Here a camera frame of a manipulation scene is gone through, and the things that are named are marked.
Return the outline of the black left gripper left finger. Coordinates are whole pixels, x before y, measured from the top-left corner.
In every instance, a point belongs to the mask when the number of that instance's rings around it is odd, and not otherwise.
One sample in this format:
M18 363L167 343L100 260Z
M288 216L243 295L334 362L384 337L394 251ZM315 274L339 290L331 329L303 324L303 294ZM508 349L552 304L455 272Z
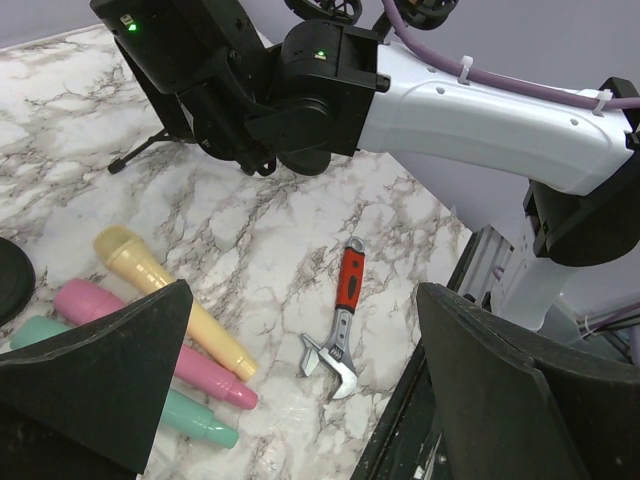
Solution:
M4 479L134 479L147 466L193 295L179 280L1 356Z

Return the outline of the mint green toy microphone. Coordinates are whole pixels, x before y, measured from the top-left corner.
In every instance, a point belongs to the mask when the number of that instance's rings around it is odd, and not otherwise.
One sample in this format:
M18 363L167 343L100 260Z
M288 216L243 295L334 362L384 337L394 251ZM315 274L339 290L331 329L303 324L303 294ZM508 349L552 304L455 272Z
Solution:
M71 330L59 321L45 316L29 318L11 337L12 350L26 347ZM194 439L203 439L224 448L233 448L238 432L215 418L214 412L188 396L170 388L164 403L161 423Z

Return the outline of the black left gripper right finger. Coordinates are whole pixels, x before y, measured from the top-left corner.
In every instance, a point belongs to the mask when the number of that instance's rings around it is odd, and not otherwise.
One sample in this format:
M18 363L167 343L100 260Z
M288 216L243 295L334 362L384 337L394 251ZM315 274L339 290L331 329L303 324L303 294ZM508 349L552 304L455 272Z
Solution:
M531 332L443 285L417 307L457 479L635 479L639 370Z

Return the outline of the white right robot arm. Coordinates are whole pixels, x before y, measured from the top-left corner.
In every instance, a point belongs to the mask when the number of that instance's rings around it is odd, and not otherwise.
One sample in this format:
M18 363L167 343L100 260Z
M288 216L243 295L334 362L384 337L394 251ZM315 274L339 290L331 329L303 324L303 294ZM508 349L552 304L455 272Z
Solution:
M625 80L563 90L477 69L414 40L355 27L330 2L293 1L300 22L265 46L236 1L94 1L169 135L267 176L309 176L334 154L406 151L529 180L526 227L490 295L493 314L536 331L582 267L639 241L639 97Z

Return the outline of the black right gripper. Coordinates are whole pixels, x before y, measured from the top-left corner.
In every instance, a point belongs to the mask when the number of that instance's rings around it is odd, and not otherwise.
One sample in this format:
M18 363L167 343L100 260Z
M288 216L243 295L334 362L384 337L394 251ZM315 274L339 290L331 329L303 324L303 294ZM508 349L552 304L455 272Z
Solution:
M194 140L248 175L270 175L272 148L246 120L265 112L257 79L267 51L237 1L92 1L93 13L162 95L174 98Z

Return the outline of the pink toy microphone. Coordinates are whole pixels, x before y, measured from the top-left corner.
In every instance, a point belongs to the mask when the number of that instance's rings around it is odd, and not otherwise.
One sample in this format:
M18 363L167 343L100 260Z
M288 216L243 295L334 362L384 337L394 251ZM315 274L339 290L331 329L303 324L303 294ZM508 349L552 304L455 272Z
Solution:
M65 283L55 295L54 307L66 320L81 326L121 310L126 304L116 295L83 279ZM213 360L183 345L175 375L187 384L243 410L252 410L257 394Z

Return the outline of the black round-base stand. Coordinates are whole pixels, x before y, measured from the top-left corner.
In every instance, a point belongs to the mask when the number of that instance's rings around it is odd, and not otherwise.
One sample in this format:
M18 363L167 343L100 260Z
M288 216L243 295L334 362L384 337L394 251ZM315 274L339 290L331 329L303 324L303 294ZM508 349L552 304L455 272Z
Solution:
M0 322L4 326L20 314L35 290L35 271L26 253L1 239Z

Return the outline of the yellow toy microphone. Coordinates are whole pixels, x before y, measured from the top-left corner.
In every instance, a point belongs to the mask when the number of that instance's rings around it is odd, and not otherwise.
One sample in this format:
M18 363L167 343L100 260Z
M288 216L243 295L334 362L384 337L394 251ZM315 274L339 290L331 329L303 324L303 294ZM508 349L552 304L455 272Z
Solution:
M103 230L93 247L109 270L140 293L148 295L176 281L144 240L124 226ZM248 381L256 373L258 364L246 348L196 300L191 307L187 334L240 380Z

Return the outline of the black tripod shock-mount stand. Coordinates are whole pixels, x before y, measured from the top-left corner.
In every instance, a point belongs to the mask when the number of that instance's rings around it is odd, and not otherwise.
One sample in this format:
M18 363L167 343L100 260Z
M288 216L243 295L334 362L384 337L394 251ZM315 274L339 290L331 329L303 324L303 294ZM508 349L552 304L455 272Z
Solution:
M125 5L138 9L145 7L148 11L140 13L136 18L130 14L123 14L117 21L111 22L109 29L126 64L130 67L134 78L161 121L162 129L126 155L114 159L108 166L109 172L118 173L125 168L128 162L151 145L159 142L198 143L207 154L231 161L233 159L232 152L212 145L206 139L197 138L193 133L192 116L188 110L183 108L177 94L158 90L141 68L138 60L132 57L127 49L133 40L141 37L146 29L146 24L161 23L163 29L169 33L180 31L186 21L183 18L176 20L172 18L172 14L176 11L175 3L173 1L127 1ZM285 5L302 20L322 18L346 25L355 24L362 13L362 4L359 1L287 1Z

